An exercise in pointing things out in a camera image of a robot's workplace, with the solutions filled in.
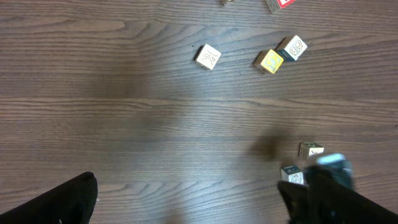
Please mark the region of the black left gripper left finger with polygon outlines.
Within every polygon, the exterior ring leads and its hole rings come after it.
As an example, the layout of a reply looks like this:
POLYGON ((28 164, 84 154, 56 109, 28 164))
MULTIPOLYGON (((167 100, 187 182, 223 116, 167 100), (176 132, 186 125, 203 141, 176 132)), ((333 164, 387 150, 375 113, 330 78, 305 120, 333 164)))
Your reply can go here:
POLYGON ((88 224, 98 197, 94 173, 71 180, 1 214, 1 224, 88 224))

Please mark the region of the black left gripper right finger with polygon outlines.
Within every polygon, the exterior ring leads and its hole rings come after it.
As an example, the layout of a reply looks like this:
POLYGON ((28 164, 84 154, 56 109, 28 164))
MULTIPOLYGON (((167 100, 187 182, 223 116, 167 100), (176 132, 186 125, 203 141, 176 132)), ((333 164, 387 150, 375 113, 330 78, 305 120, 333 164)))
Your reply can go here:
POLYGON ((391 223, 397 214, 334 181, 315 174, 308 185, 310 223, 391 223))

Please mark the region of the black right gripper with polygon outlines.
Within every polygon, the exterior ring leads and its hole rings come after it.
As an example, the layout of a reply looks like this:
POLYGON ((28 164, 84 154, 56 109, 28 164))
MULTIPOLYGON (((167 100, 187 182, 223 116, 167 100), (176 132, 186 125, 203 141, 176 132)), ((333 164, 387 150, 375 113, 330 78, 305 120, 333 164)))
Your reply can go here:
MULTIPOLYGON (((315 174, 325 171, 337 183, 348 189, 354 189, 353 168, 343 154, 337 152, 322 153, 310 156, 304 169, 304 178, 309 184, 315 174)), ((289 213, 289 224, 309 224, 309 202, 307 185, 294 184, 281 180, 277 184, 279 193, 289 213)))

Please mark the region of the blue-topped wooden letter block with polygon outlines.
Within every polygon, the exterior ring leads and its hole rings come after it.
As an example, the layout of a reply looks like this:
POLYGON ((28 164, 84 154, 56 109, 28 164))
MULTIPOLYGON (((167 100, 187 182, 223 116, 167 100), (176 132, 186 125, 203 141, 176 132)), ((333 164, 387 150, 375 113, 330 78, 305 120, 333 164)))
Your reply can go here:
POLYGON ((281 179, 294 184, 304 184, 303 172, 295 165, 282 167, 280 170, 281 179))

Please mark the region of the green-sided wooden picture block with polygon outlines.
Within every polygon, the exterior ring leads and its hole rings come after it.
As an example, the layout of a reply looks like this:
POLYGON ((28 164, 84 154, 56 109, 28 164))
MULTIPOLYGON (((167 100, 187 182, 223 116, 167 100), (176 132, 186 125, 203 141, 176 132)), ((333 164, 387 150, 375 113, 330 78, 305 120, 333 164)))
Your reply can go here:
POLYGON ((301 142, 298 156, 308 158, 323 153, 325 148, 316 142, 301 142))

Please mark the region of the wooden block letter E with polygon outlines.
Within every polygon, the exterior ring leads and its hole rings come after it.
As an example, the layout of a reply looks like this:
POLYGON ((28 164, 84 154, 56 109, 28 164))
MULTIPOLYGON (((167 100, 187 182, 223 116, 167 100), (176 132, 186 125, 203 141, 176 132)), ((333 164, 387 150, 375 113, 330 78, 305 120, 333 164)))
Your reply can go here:
POLYGON ((286 61, 297 61, 307 47, 299 36, 293 35, 286 37, 275 51, 286 61))

